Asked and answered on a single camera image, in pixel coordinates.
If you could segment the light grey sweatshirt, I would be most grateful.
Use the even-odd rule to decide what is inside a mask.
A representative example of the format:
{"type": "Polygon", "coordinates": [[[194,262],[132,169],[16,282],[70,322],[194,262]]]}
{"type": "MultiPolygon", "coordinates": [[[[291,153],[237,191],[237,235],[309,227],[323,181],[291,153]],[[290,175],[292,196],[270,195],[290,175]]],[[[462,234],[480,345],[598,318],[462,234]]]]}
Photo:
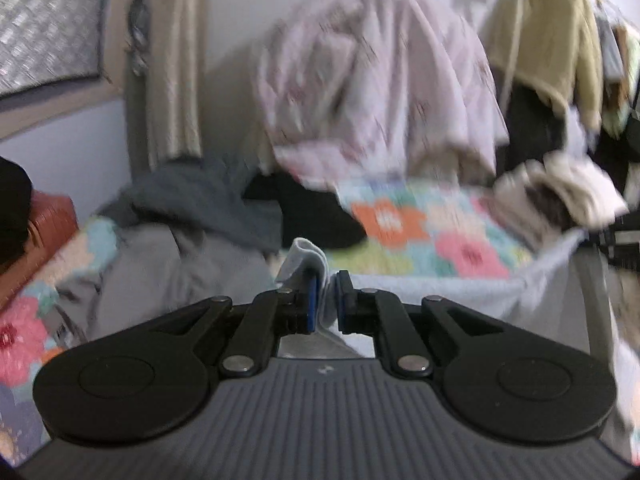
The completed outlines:
{"type": "MultiPolygon", "coordinates": [[[[441,296],[497,320],[578,350],[589,350],[586,314],[578,274],[570,262],[585,234],[574,229],[544,248],[534,262],[513,278],[424,278],[350,274],[357,288],[392,292],[406,304],[420,304],[425,296],[441,296]]],[[[337,328],[336,307],[329,298],[328,258],[306,238],[294,240],[277,275],[281,285],[291,284],[295,271],[311,268],[320,273],[320,307],[317,331],[308,336],[284,337],[281,358],[350,359],[373,356],[373,342],[366,336],[343,335],[337,328]]]]}

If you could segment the floral bed quilt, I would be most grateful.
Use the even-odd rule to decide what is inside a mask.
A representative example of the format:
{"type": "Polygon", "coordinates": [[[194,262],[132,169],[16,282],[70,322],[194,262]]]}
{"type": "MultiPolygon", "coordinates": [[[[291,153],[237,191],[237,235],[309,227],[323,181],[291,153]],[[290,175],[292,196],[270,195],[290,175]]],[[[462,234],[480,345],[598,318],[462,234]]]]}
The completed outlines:
{"type": "MultiPolygon", "coordinates": [[[[427,181],[345,184],[335,195],[357,219],[367,239],[326,250],[329,269],[363,275],[424,278],[513,278],[549,246],[534,249],[491,214],[490,196],[477,188],[448,188],[427,181]]],[[[32,398],[35,376],[68,349],[43,324],[58,299],[56,286],[101,272],[118,254],[121,228],[112,219],[90,220],[36,273],[1,315],[1,454],[21,465],[48,440],[32,398]]],[[[170,226],[180,230],[180,226],[170,226]]],[[[284,252],[265,256],[273,281],[284,252]]],[[[622,291],[600,257],[577,247],[570,257],[585,305],[589,350],[606,354],[618,385],[614,426],[605,439],[628,460],[639,457],[639,360],[623,337],[622,291]]]]}

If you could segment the pink red suitcase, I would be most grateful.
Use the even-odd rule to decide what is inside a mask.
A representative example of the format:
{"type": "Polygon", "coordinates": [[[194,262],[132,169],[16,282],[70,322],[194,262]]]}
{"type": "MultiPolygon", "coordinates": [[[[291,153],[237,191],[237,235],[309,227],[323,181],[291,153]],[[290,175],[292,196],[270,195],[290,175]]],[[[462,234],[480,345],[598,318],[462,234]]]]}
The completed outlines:
{"type": "Polygon", "coordinates": [[[32,212],[23,252],[1,265],[1,309],[78,231],[70,196],[32,192],[32,212]]]}

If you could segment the grey polo shirt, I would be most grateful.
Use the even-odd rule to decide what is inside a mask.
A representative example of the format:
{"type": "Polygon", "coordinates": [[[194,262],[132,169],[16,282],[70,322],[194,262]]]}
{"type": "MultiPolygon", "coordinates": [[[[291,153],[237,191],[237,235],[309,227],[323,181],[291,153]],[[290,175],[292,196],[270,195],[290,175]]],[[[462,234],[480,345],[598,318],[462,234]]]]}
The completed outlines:
{"type": "Polygon", "coordinates": [[[56,286],[58,299],[43,324],[58,344],[73,348],[204,299],[249,304],[275,287],[256,249],[204,231],[146,224],[122,234],[105,270],[56,286]]]}

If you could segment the black folded clothes on suitcase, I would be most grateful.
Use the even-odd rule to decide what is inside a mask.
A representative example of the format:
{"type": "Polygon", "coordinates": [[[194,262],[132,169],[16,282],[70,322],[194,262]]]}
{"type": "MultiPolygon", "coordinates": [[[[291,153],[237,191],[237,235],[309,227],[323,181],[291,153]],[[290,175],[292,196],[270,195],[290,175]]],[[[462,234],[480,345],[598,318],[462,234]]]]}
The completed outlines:
{"type": "Polygon", "coordinates": [[[24,252],[28,240],[32,180],[20,165],[6,158],[1,159],[0,170],[0,249],[4,266],[24,252]]]}

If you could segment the beige curtain right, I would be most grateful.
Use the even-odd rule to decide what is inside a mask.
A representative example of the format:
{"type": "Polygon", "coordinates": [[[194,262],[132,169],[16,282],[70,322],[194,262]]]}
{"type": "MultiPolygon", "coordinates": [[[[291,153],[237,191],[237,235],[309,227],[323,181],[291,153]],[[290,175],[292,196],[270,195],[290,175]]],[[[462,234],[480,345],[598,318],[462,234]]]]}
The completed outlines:
{"type": "Polygon", "coordinates": [[[131,0],[126,111],[135,174],[203,151],[206,0],[131,0]]]}

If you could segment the beige hanging hoodie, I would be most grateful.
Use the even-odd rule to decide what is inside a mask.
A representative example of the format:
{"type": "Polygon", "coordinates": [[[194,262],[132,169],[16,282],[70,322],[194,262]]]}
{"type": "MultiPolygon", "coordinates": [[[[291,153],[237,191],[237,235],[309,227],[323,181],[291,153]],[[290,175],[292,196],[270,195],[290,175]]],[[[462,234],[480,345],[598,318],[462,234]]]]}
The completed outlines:
{"type": "Polygon", "coordinates": [[[502,73],[502,110],[522,84],[556,116],[574,105],[584,128],[600,129],[602,54],[589,0],[498,0],[488,58],[502,73]]]}

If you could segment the black garment on bed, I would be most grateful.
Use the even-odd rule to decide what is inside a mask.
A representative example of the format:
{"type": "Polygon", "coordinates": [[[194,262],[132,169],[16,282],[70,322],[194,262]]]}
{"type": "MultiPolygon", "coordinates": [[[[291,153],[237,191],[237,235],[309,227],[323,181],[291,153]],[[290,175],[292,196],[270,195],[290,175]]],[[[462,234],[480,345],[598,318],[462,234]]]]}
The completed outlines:
{"type": "Polygon", "coordinates": [[[363,225],[341,206],[334,193],[305,188],[285,171],[258,174],[243,197],[278,204],[282,248],[290,248],[299,237],[323,250],[347,249],[367,239],[363,225]]]}

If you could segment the dark grey garment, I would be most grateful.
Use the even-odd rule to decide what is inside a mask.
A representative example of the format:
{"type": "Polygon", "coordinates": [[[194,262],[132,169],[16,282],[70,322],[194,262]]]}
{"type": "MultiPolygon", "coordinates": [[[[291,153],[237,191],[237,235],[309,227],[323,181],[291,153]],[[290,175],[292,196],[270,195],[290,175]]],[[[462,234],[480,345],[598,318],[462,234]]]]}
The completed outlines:
{"type": "Polygon", "coordinates": [[[282,211],[274,200],[243,195],[260,168],[236,155],[181,156],[138,177],[99,215],[121,228],[163,223],[213,233],[230,242],[276,252],[282,211]]]}

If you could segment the silver quilted window cover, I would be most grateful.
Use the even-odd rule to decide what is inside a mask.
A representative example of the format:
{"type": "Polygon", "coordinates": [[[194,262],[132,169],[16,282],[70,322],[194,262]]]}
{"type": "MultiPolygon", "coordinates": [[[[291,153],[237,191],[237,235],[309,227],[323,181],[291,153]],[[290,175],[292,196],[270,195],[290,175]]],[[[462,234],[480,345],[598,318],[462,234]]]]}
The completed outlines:
{"type": "Polygon", "coordinates": [[[1,96],[92,79],[108,0],[1,0],[1,96]]]}

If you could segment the pink floral blanket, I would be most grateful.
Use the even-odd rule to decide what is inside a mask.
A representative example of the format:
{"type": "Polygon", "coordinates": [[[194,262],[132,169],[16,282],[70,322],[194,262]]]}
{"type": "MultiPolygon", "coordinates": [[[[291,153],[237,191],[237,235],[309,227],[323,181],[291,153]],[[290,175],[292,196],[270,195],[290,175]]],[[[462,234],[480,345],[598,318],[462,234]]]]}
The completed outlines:
{"type": "Polygon", "coordinates": [[[314,183],[483,184],[509,141],[480,38],[431,0],[305,0],[257,45],[273,162],[314,183]]]}

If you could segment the white folded clothes pile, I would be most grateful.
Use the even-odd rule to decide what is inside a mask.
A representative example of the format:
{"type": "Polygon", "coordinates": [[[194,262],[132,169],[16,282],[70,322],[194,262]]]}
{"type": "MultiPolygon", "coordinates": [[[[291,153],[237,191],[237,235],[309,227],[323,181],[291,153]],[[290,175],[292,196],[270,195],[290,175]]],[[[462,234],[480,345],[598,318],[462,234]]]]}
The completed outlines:
{"type": "Polygon", "coordinates": [[[611,178],[590,158],[559,151],[503,174],[489,207],[497,221],[534,249],[554,244],[572,229],[602,230],[629,212],[611,178]]]}

